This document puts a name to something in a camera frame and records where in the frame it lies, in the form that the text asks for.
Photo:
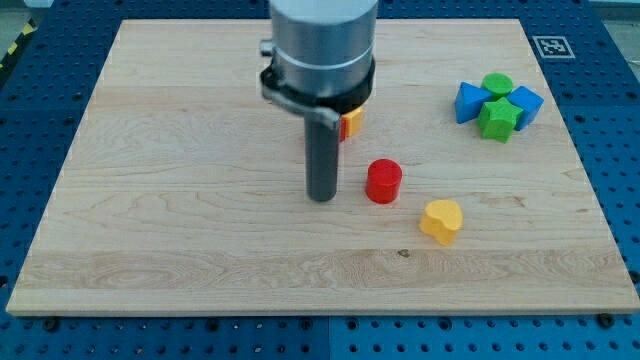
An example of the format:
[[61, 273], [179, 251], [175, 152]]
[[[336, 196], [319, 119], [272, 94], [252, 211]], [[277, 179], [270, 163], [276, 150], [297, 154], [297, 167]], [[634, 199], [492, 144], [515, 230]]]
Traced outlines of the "silver robot arm cylinder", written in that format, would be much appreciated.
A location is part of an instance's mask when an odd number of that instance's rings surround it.
[[262, 96], [335, 130], [372, 88], [377, 0], [272, 0]]

